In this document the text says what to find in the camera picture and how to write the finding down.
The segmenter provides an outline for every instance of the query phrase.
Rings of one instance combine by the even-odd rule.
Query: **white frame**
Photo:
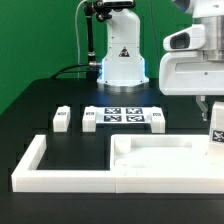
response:
[[[117,137],[157,147],[187,144],[207,159],[208,135],[114,135],[111,138],[110,171],[36,170],[47,146],[46,136],[36,135],[12,174],[14,192],[87,193],[224,193],[224,167],[199,163],[198,169],[142,169],[115,165]]]

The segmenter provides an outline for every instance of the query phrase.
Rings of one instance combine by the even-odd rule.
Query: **black cable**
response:
[[[68,71],[68,70],[70,70],[72,68],[80,68],[80,67],[85,67],[85,66],[89,66],[89,64],[77,64],[77,65],[71,65],[71,66],[65,67],[65,68],[59,70],[58,72],[56,72],[50,78],[53,79],[53,80],[55,80],[58,75],[60,75],[62,73],[65,73],[66,71]]]
[[[158,46],[158,41],[157,41],[157,37],[156,37],[156,29],[155,29],[155,23],[154,23],[154,17],[153,17],[152,0],[149,0],[149,5],[150,5],[150,17],[151,17],[151,23],[152,23],[153,37],[154,37],[154,42],[155,42],[155,46],[156,46],[157,63],[159,66],[160,65],[160,55],[159,55],[159,46]]]

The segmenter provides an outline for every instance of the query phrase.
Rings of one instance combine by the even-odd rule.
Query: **white plastic block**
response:
[[[54,132],[66,132],[71,118],[70,107],[58,107],[53,119]]]
[[[224,165],[224,103],[215,102],[210,125],[208,158],[211,163]]]
[[[151,129],[152,133],[165,133],[165,118],[159,107],[151,108]]]
[[[83,119],[82,119],[83,132],[96,131],[96,114],[97,114],[96,107],[90,106],[85,108]]]
[[[115,139],[115,151],[121,154],[128,153],[131,151],[131,138],[123,137],[119,138],[117,137]]]

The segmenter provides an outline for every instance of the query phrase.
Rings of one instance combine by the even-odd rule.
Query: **camera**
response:
[[[134,8],[135,0],[102,0],[103,6],[105,8]]]

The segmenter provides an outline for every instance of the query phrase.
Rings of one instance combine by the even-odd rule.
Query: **cable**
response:
[[[59,70],[58,72],[56,72],[54,75],[52,75],[51,79],[55,80],[58,75],[60,75],[62,73],[66,73],[66,71],[68,71],[72,68],[80,68],[80,67],[85,67],[85,66],[89,66],[89,64],[77,64],[77,65],[71,65],[71,66],[65,67],[65,68]]]
[[[160,55],[159,55],[158,41],[157,41],[157,37],[156,37],[156,29],[155,29],[155,24],[154,24],[152,0],[149,0],[149,5],[150,5],[150,17],[151,17],[151,23],[152,23],[153,37],[154,37],[154,42],[155,42],[155,46],[156,46],[157,63],[159,66],[160,65]]]
[[[79,5],[76,8],[75,13],[75,33],[76,33],[76,43],[77,43],[77,54],[78,54],[78,64],[80,64],[81,56],[80,56],[80,41],[79,41],[79,30],[78,30],[78,14],[79,10],[84,2],[87,2],[87,0],[82,0]]]

